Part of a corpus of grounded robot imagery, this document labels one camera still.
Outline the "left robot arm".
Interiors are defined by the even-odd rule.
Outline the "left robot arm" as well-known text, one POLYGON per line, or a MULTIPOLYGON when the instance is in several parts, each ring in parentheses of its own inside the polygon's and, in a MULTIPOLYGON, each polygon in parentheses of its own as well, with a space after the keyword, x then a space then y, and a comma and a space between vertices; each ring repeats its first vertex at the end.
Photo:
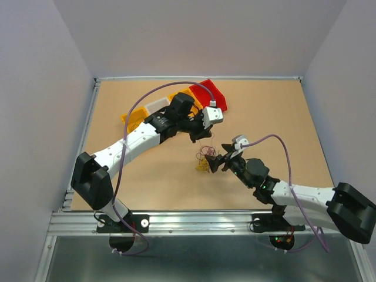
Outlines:
POLYGON ((117 231, 127 230, 131 219, 129 209, 116 198, 117 190, 112 186, 112 179, 122 174, 124 165, 179 132, 189 134, 192 142, 211 137, 213 125, 222 122, 215 101, 195 115, 191 112, 193 105, 190 95, 179 92, 123 139, 92 155, 83 152, 77 157, 71 187, 94 211, 107 215, 117 231))

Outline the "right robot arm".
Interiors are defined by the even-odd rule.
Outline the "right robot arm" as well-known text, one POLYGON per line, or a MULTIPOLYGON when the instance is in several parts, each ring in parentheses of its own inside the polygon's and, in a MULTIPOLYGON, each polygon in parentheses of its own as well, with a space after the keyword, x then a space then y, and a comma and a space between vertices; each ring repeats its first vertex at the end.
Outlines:
POLYGON ((224 144, 225 155, 205 158, 212 173, 230 170, 254 197, 270 204, 270 222, 277 229, 313 225, 339 231, 361 244, 371 241, 375 228, 375 204, 348 183, 336 187, 308 187, 271 177, 261 159, 244 159, 234 145, 224 144))

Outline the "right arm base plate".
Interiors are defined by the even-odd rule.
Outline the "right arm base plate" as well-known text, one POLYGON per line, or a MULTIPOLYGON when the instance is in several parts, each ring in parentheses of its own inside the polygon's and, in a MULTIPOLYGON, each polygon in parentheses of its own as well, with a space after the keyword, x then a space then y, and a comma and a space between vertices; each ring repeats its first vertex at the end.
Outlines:
POLYGON ((278 231, 305 231, 304 225, 292 226, 281 216, 271 213, 256 213, 251 216, 249 229, 255 233, 278 232, 278 231))

